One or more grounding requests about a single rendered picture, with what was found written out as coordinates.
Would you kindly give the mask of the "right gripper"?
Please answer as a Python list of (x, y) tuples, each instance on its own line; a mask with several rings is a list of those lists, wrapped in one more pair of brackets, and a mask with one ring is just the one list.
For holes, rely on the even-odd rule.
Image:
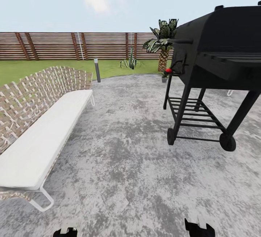
[(206, 224), (207, 229), (204, 228), (200, 228), (198, 226), (198, 224), (196, 223), (189, 223), (186, 219), (185, 219), (185, 227), (186, 230), (189, 231), (189, 235), (190, 237), (202, 237), (203, 235), (208, 235), (210, 237), (215, 237), (215, 232), (214, 229), (212, 227), (210, 227), (209, 224)]

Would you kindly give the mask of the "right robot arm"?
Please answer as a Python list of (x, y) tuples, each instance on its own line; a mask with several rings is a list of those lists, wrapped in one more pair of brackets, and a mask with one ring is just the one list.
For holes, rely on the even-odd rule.
[(186, 230), (189, 231), (190, 237), (215, 237), (215, 232), (209, 224), (218, 225), (218, 221), (212, 217), (198, 215), (198, 224), (189, 223), (185, 219)]

